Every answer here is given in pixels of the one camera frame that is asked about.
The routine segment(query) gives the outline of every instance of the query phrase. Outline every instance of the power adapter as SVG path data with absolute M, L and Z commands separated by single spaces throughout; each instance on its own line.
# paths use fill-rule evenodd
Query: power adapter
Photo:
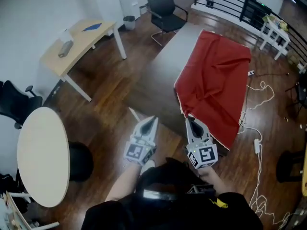
M 253 70 L 248 72 L 248 76 L 252 76 L 252 75 L 255 75 L 255 71 Z
M 254 149 L 256 154 L 260 153 L 260 143 L 258 139 L 254 139 Z

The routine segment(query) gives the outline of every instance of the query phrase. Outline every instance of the red cloth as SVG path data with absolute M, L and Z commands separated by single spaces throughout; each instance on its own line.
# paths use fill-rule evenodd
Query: red cloth
M 175 83 L 185 116 L 202 121 L 228 149 L 239 130 L 250 59 L 248 47 L 203 30 Z

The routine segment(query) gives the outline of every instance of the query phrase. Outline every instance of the light wood desk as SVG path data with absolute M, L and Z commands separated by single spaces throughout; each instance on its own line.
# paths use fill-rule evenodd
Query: light wood desk
M 83 31 L 85 28 L 98 23 L 102 24 L 97 29 L 85 32 Z M 72 35 L 74 41 L 68 55 L 63 58 L 58 57 L 58 53 L 63 46 L 63 42 L 58 39 L 45 52 L 40 61 L 42 64 L 56 73 L 59 77 L 61 77 L 63 81 L 67 81 L 76 91 L 78 91 L 86 100 L 90 102 L 92 99 L 68 76 L 67 73 L 91 47 L 95 49 L 95 43 L 97 43 L 111 29 L 113 30 L 121 57 L 126 59 L 127 56 L 125 49 L 115 25 L 115 22 L 104 22 L 100 20 L 80 20 L 72 28 L 69 29 L 69 32 Z
M 17 143 L 17 163 L 29 195 L 54 207 L 64 198 L 70 178 L 70 152 L 60 117 L 50 108 L 34 110 L 24 122 Z

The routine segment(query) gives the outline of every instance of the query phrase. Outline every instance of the trash bin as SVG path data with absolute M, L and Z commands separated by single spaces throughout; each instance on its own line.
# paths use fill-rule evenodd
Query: trash bin
M 135 28 L 135 17 L 132 15 L 125 16 L 124 24 L 127 30 L 133 30 Z

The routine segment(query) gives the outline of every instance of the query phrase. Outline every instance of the metal railing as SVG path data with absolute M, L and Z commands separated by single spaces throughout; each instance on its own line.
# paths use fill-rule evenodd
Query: metal railing
M 263 27 L 263 17 L 265 15 L 273 14 L 279 19 L 285 21 L 279 15 L 275 14 L 270 8 L 256 0 L 194 0 L 194 4 L 202 4 L 206 7 L 218 10 L 229 15 L 232 15 L 239 19 L 241 22 L 245 22 L 257 30 L 261 30 Z M 291 42 L 287 46 L 287 50 L 294 50 L 300 57 L 301 64 L 307 63 L 307 41 L 299 34 L 289 23 L 288 24 L 288 35 Z M 283 39 L 280 38 L 277 42 L 279 45 L 282 44 Z

